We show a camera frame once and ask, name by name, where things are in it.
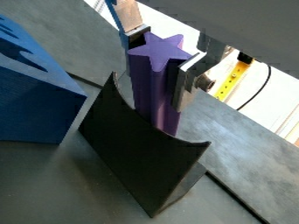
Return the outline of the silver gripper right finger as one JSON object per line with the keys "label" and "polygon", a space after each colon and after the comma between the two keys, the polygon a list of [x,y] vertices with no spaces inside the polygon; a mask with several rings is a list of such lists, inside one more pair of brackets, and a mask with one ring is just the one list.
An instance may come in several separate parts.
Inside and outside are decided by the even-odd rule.
{"label": "silver gripper right finger", "polygon": [[172,107],[177,112],[181,112],[192,102],[198,90],[204,92],[210,90],[214,81],[206,77],[205,72],[227,57],[229,46],[201,32],[197,49],[200,51],[177,66],[172,96]]}

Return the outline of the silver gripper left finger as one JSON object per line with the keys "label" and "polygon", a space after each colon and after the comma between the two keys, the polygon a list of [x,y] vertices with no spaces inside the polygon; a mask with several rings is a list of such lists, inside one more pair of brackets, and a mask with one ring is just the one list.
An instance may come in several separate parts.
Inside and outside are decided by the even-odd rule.
{"label": "silver gripper left finger", "polygon": [[144,24],[136,0],[105,0],[105,3],[126,52],[145,42],[144,33],[150,31],[150,27]]}

